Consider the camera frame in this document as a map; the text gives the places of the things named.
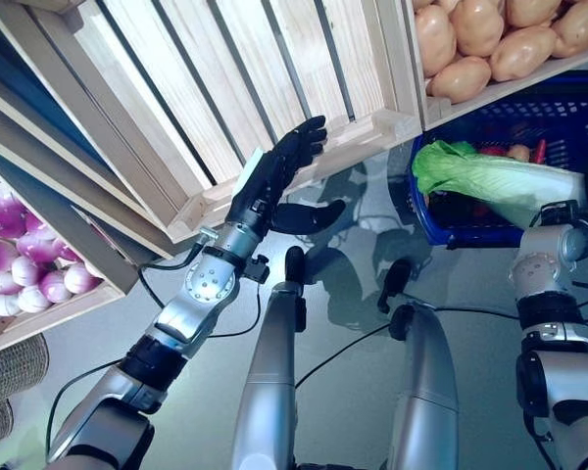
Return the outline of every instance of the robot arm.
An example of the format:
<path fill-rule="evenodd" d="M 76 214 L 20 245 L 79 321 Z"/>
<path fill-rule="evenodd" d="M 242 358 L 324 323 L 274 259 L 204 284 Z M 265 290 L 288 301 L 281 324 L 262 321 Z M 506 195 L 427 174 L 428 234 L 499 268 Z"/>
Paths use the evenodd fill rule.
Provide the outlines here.
<path fill-rule="evenodd" d="M 278 204 L 298 168 L 321 152 L 323 125 L 324 117 L 307 120 L 262 156 L 233 198 L 217 241 L 190 267 L 181 291 L 66 419 L 51 445 L 54 463 L 48 469 L 139 467 L 154 435 L 144 414 L 161 407 L 170 384 L 237 296 L 239 277 L 266 280 L 268 260 L 251 256 L 268 231 L 312 233 L 344 209 L 341 201 L 322 209 Z"/>
<path fill-rule="evenodd" d="M 523 329 L 516 387 L 528 429 L 546 419 L 563 469 L 577 470 L 588 469 L 588 329 L 569 273 L 588 256 L 588 230 L 562 221 L 528 229 L 511 272 Z"/>

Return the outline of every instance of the crate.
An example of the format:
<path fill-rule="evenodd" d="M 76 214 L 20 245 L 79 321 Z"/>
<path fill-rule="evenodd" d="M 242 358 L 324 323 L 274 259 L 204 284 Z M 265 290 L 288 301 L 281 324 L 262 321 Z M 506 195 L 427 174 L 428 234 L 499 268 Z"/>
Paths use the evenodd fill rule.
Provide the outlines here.
<path fill-rule="evenodd" d="M 25 313 L 0 321 L 0 350 L 48 328 L 82 315 L 93 308 L 122 298 L 137 280 L 136 262 L 152 254 L 126 240 L 108 242 L 87 223 L 69 200 L 0 157 L 0 177 L 9 184 L 20 200 L 37 217 L 50 225 L 57 235 L 84 260 L 103 273 L 103 282 L 94 290 L 76 295 L 40 313 Z"/>
<path fill-rule="evenodd" d="M 476 148 L 547 141 L 546 164 L 584 172 L 588 164 L 588 71 L 567 72 L 424 132 L 412 159 L 435 140 L 466 141 Z M 522 231 L 497 216 L 438 224 L 410 170 L 413 207 L 431 245 L 449 248 L 517 247 Z"/>
<path fill-rule="evenodd" d="M 550 59 L 526 78 L 490 84 L 475 98 L 452 105 L 449 99 L 430 97 L 425 93 L 426 83 L 422 71 L 420 52 L 418 50 L 414 7 L 411 1 L 403 1 L 402 4 L 408 27 L 412 66 L 416 74 L 416 92 L 423 130 L 430 130 L 505 96 L 511 95 L 518 90 L 588 62 L 588 50 L 566 59 Z"/>
<path fill-rule="evenodd" d="M 421 131 L 399 0 L 19 3 L 0 30 L 173 242 L 222 222 L 246 159 L 306 117 L 328 140 L 290 189 Z"/>

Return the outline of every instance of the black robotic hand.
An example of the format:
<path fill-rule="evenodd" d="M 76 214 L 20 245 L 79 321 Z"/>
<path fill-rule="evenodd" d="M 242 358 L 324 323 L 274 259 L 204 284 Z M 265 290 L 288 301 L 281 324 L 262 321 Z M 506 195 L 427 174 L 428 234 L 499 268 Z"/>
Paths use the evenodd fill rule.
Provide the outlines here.
<path fill-rule="evenodd" d="M 262 239 L 269 230 L 305 235 L 333 223 L 344 210 L 342 201 L 321 209 L 278 203 L 296 171 L 322 152 L 326 139 L 323 126 L 324 116 L 312 117 L 263 154 L 242 190 L 233 197 L 226 221 L 246 224 Z"/>

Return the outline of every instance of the blue plastic basket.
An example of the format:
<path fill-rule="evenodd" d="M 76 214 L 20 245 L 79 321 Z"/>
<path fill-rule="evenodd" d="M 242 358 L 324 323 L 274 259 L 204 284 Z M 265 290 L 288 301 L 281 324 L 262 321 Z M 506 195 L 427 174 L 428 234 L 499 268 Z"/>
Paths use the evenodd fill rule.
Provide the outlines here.
<path fill-rule="evenodd" d="M 412 161 L 436 140 L 467 141 L 476 148 L 547 141 L 546 164 L 583 172 L 588 164 L 588 72 L 568 72 L 425 132 L 414 142 Z M 427 210 L 410 164 L 416 215 L 431 245 L 448 248 L 517 247 L 522 231 L 504 220 L 463 220 L 440 226 Z"/>

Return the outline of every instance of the gray surface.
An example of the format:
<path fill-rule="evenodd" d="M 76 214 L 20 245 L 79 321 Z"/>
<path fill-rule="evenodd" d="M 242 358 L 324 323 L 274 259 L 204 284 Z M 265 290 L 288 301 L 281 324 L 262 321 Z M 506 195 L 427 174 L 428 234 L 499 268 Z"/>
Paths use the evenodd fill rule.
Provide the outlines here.
<path fill-rule="evenodd" d="M 408 147 L 391 158 L 401 170 Z M 308 329 L 296 339 L 297 377 L 343 345 L 380 325 L 376 313 L 383 272 L 409 255 L 422 267 L 407 292 L 438 305 L 489 306 L 513 312 L 507 280 L 513 250 L 433 249 L 417 227 L 403 226 L 386 185 L 387 154 L 304 189 L 292 200 L 330 200 L 348 195 L 349 210 L 338 234 L 322 234 L 310 258 L 314 285 L 306 288 Z M 353 214 L 358 214 L 354 221 Z M 283 275 L 286 249 L 297 242 L 271 233 L 259 253 L 270 258 L 272 275 L 261 294 Z M 327 245 L 332 249 L 323 249 Z M 182 272 L 148 274 L 169 299 Z M 574 276 L 588 281 L 588 260 Z M 579 299 L 588 293 L 579 291 Z M 121 356 L 147 326 L 156 307 L 141 287 L 112 305 L 61 325 L 46 335 L 51 363 L 46 379 L 16 395 L 16 427 L 0 443 L 0 463 L 17 457 L 24 469 L 42 466 L 45 420 L 59 388 L 74 375 Z M 240 296 L 220 317 L 220 332 L 236 331 L 255 315 L 255 287 L 242 281 Z M 515 359 L 519 327 L 514 321 L 475 313 L 441 313 L 454 355 L 460 399 L 460 468 L 508 470 L 545 468 L 522 428 L 515 402 Z M 258 330 L 241 338 L 209 340 L 171 387 L 163 409 L 153 417 L 155 442 L 143 468 L 226 468 L 237 406 Z M 389 445 L 394 405 L 401 381 L 404 348 L 385 334 L 360 343 L 311 378 L 298 394 L 296 455 L 300 462 L 343 463 L 376 470 Z M 77 384 L 58 411 L 63 420 L 93 384 Z"/>

